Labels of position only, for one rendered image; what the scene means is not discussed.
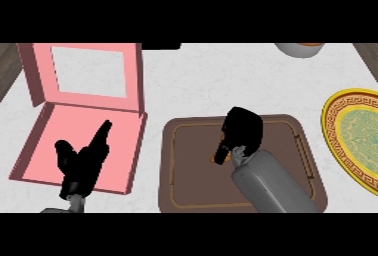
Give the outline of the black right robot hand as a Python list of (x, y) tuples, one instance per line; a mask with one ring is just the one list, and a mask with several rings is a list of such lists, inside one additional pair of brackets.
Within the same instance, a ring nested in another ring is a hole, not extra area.
[(243, 156), (249, 157), (260, 148), (263, 140), (263, 119), (249, 110), (233, 107), (221, 126), (230, 151), (243, 146)]

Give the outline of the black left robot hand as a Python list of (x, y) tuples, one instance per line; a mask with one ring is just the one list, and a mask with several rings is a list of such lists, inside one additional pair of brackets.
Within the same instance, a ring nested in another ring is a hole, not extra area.
[(54, 143), (57, 155), (57, 168), (63, 174), (59, 197), (66, 200), (69, 196), (85, 198), (94, 189), (102, 165), (109, 154), (106, 143), (112, 123), (106, 120), (97, 129), (87, 146), (75, 151), (69, 142), (57, 140)]

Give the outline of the orange-brown croissant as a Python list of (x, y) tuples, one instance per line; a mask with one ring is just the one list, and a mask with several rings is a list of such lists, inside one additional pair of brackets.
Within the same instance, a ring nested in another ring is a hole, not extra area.
[(209, 159), (209, 161), (218, 165), (221, 165), (224, 162), (230, 161), (230, 149), (226, 142), (226, 136), (221, 136), (220, 144), (217, 151)]

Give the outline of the brown tray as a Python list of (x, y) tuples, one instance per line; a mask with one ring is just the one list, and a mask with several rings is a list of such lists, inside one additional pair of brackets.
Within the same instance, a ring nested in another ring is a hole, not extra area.
[[(325, 210), (327, 197), (299, 121), (285, 114), (261, 119), (261, 149), (274, 155), (317, 209)], [(232, 182), (233, 165), (211, 162), (223, 122), (221, 116), (175, 118), (164, 127), (158, 192), (164, 213), (255, 211)]]

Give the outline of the yellow patterned plate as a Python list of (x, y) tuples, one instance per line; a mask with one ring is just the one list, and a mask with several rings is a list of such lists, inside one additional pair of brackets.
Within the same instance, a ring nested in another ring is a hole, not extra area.
[(378, 91), (351, 88), (336, 92), (323, 105), (320, 120), (342, 169), (378, 196)]

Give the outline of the open pink box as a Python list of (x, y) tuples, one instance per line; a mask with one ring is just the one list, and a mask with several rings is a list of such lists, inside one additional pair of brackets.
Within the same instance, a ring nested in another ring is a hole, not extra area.
[[(125, 95), (107, 97), (63, 92), (51, 49), (88, 49), (121, 57)], [(9, 178), (48, 185), (62, 183), (54, 143), (66, 140), (75, 149), (90, 142), (105, 121), (112, 123), (106, 157), (94, 189), (131, 191), (147, 114), (143, 102), (141, 45), (138, 43), (20, 43), (20, 63), (32, 105), (41, 112)]]

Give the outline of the grey round bowl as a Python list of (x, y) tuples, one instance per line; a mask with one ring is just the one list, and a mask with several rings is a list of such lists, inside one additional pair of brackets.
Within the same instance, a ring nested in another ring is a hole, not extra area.
[(310, 58), (319, 53), (323, 43), (276, 43), (276, 47), (294, 58)]

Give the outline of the black flat object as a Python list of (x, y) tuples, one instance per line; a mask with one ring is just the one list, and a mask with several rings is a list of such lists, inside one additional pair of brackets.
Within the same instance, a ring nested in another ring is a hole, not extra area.
[(141, 50), (178, 50), (181, 43), (141, 43)]

